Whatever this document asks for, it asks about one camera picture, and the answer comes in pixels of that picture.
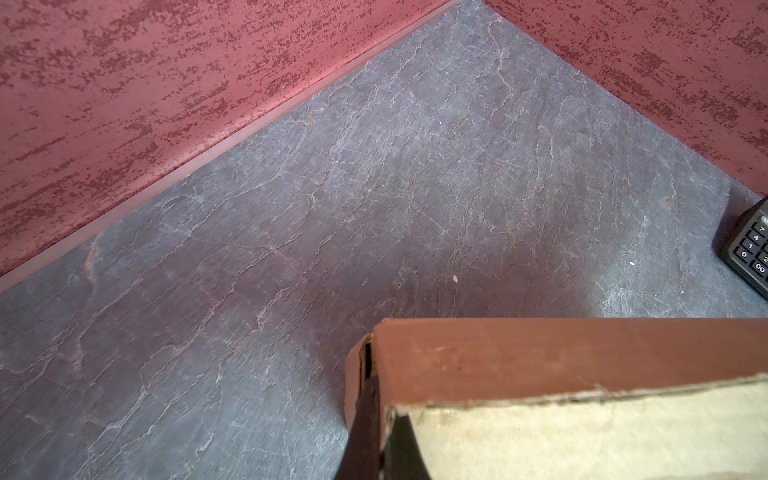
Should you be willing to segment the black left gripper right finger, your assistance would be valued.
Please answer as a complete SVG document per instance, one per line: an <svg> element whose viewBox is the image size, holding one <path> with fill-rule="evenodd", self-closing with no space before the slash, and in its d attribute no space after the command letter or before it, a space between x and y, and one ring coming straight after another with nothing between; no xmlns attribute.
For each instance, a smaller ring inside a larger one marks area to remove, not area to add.
<svg viewBox="0 0 768 480"><path fill-rule="evenodd" d="M383 454L383 478L430 480L409 416L397 417Z"/></svg>

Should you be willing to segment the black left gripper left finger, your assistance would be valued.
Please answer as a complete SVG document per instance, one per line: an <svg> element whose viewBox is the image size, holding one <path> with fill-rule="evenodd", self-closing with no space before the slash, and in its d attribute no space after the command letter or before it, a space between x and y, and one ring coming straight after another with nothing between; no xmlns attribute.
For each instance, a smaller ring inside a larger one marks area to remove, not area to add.
<svg viewBox="0 0 768 480"><path fill-rule="evenodd" d="M347 445L334 479L378 479L380 457L379 382L373 376L362 386Z"/></svg>

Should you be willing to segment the brown cardboard box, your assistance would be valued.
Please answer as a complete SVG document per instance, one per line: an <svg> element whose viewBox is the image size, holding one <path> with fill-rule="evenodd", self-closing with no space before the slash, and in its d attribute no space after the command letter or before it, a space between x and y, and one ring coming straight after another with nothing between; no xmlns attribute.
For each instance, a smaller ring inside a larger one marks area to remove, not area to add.
<svg viewBox="0 0 768 480"><path fill-rule="evenodd" d="M379 382L380 470L409 416L431 479L763 479L756 319L387 319L345 364Z"/></svg>

